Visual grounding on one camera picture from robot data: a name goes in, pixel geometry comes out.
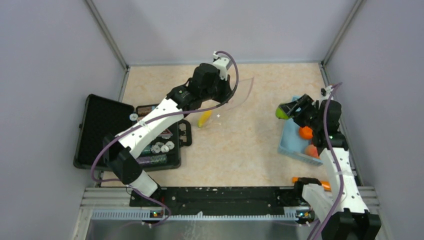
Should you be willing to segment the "green apple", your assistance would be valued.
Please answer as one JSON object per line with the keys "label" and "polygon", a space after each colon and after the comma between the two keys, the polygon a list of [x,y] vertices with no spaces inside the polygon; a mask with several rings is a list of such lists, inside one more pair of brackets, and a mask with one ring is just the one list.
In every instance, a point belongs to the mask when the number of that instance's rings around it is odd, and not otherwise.
{"label": "green apple", "polygon": [[289,120],[291,117],[284,111],[284,105],[280,104],[275,110],[275,116],[280,120]]}

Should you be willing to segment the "orange fruit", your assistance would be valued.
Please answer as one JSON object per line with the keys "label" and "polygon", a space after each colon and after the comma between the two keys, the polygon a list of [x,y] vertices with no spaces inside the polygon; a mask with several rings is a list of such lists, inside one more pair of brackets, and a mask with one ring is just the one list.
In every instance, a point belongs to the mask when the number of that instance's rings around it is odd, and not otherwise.
{"label": "orange fruit", "polygon": [[304,140],[311,140],[313,138],[313,130],[308,126],[300,127],[298,134]]}

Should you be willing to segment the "yellow banana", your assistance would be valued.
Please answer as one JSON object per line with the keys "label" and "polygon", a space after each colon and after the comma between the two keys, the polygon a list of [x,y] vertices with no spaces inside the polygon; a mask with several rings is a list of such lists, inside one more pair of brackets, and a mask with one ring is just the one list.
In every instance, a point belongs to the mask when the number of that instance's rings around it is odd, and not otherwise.
{"label": "yellow banana", "polygon": [[203,128],[212,115],[212,110],[204,111],[197,120],[197,127]]}

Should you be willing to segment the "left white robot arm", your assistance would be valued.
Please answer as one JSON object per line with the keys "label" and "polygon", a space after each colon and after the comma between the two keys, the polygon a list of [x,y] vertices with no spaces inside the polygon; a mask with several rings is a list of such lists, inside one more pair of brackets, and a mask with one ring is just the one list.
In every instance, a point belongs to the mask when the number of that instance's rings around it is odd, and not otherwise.
{"label": "left white robot arm", "polygon": [[135,125],[103,139],[101,152],[104,163],[118,180],[141,193],[141,200],[149,207],[160,202],[159,185],[145,172],[137,158],[164,130],[192,113],[201,111],[205,101],[219,106],[232,98],[228,70],[235,63],[223,58],[213,63],[201,63],[186,83],[174,87],[159,105]]}

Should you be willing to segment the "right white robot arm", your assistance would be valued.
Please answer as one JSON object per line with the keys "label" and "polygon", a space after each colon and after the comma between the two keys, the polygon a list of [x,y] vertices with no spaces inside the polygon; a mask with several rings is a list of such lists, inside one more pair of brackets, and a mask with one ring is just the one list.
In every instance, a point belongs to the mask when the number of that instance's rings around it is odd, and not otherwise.
{"label": "right white robot arm", "polygon": [[309,240],[374,240],[382,222],[379,215],[370,212],[358,189],[349,163],[349,145],[340,131],[341,113],[341,104],[330,96],[313,100],[305,94],[277,107],[277,118],[312,130],[312,144],[332,193],[328,197],[321,185],[305,183],[293,192],[293,200],[299,206],[309,204],[319,220]]}

